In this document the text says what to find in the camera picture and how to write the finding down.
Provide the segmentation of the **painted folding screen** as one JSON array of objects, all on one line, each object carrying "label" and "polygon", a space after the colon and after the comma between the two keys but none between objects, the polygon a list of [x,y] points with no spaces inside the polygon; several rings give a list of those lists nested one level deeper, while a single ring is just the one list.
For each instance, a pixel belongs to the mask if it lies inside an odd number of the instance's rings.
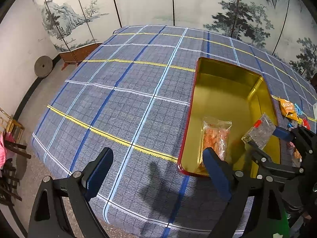
[{"label": "painted folding screen", "polygon": [[126,25],[193,27],[241,40],[316,73],[316,18],[302,0],[32,0],[59,52],[101,43]]}]

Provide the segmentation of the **orange snack packet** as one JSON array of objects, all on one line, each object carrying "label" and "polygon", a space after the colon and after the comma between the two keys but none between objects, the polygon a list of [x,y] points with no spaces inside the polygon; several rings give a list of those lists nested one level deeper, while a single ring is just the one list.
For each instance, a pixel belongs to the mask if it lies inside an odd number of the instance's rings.
[{"label": "orange snack packet", "polygon": [[288,119],[298,121],[298,116],[297,116],[294,104],[282,98],[279,98],[278,101],[279,101],[281,114]]}]

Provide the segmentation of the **dark wooden chair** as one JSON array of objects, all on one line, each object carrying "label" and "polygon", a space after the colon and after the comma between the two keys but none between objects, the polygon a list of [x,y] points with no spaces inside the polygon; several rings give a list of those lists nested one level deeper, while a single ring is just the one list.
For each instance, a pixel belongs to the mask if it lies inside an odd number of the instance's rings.
[{"label": "dark wooden chair", "polygon": [[7,160],[1,169],[1,204],[5,206],[14,206],[12,198],[22,201],[22,198],[14,193],[17,189],[17,184],[20,179],[16,177],[16,167],[13,165],[15,155],[30,159],[31,155],[27,154],[26,146],[11,141],[4,140],[4,145],[7,151]]}]

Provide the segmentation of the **pink cloth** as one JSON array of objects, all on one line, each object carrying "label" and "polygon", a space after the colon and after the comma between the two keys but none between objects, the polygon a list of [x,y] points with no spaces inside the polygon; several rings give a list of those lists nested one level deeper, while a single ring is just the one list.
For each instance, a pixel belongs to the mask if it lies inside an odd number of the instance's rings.
[{"label": "pink cloth", "polygon": [[4,145],[3,133],[0,134],[0,168],[2,169],[7,160],[7,151]]}]

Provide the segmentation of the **round stone millstone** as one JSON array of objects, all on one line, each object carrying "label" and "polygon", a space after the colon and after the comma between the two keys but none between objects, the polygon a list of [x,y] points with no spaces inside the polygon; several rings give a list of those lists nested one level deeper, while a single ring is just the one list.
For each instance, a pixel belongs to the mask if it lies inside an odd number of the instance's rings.
[{"label": "round stone millstone", "polygon": [[34,73],[39,78],[47,77],[53,70],[53,60],[47,56],[43,55],[39,57],[34,64]]}]

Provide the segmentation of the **small red candy packet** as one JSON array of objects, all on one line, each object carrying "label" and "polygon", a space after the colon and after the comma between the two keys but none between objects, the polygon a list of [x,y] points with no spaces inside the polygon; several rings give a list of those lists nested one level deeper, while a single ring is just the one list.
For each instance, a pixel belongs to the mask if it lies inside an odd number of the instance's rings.
[{"label": "small red candy packet", "polygon": [[307,128],[308,130],[310,130],[310,124],[309,124],[307,118],[303,118],[303,119],[302,119],[301,125],[303,125],[305,128]]}]

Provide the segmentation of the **dark seaweed snack packet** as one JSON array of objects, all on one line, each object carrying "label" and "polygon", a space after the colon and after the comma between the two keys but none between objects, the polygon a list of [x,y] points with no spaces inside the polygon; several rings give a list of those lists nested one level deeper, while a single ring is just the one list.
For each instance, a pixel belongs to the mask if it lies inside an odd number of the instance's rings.
[{"label": "dark seaweed snack packet", "polygon": [[252,143],[259,149],[263,149],[276,129],[276,125],[271,121],[266,113],[262,114],[249,131],[241,138],[247,144]]}]

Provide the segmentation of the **small bamboo stool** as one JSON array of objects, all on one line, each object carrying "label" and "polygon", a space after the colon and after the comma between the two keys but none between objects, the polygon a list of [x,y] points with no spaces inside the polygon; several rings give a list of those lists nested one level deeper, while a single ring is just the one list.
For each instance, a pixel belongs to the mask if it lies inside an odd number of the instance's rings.
[{"label": "small bamboo stool", "polygon": [[2,108],[0,108],[0,112],[1,132],[6,131],[13,136],[15,141],[21,141],[25,127],[19,121],[13,119]]}]

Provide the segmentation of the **gold metal tin box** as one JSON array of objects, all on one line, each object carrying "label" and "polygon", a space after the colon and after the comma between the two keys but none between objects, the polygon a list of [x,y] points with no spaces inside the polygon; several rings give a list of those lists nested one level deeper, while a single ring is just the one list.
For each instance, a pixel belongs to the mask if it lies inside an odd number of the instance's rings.
[{"label": "gold metal tin box", "polygon": [[232,124],[228,134],[225,161],[234,169],[256,177],[258,165],[245,151],[241,140],[262,114],[277,125],[277,115],[268,85],[260,74],[237,65],[200,57],[191,95],[189,115],[178,169],[182,174],[207,177],[201,168],[203,122],[217,120]]}]

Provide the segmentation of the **blue cookie packet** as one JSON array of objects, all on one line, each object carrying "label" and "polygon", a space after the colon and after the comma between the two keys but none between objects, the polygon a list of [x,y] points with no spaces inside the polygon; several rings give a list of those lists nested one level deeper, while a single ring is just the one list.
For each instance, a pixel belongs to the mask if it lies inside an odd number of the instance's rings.
[{"label": "blue cookie packet", "polygon": [[297,103],[294,103],[294,109],[296,111],[297,116],[304,115],[304,112],[300,108],[300,106]]}]

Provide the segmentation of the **clear bag orange snacks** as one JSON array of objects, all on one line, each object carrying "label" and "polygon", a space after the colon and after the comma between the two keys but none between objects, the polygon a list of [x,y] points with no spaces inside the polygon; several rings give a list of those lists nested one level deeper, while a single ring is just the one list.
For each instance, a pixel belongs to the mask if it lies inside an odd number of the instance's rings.
[{"label": "clear bag orange snacks", "polygon": [[202,160],[202,152],[206,148],[212,148],[220,160],[224,161],[226,156],[228,136],[232,127],[231,121],[223,121],[214,117],[204,117],[202,120],[201,151],[199,154],[199,171],[206,172],[206,167]]}]

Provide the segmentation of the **blue plaid tablecloth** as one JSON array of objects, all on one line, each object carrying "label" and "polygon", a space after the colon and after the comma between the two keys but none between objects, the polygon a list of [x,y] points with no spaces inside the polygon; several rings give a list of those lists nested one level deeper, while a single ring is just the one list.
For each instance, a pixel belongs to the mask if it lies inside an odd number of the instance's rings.
[{"label": "blue plaid tablecloth", "polygon": [[128,26],[62,84],[32,133],[34,153],[65,178],[109,147],[113,164],[90,201],[96,216],[138,237],[207,237],[225,203],[210,180],[177,169],[202,56],[263,75],[272,95],[313,116],[313,87],[266,52],[208,31]]}]

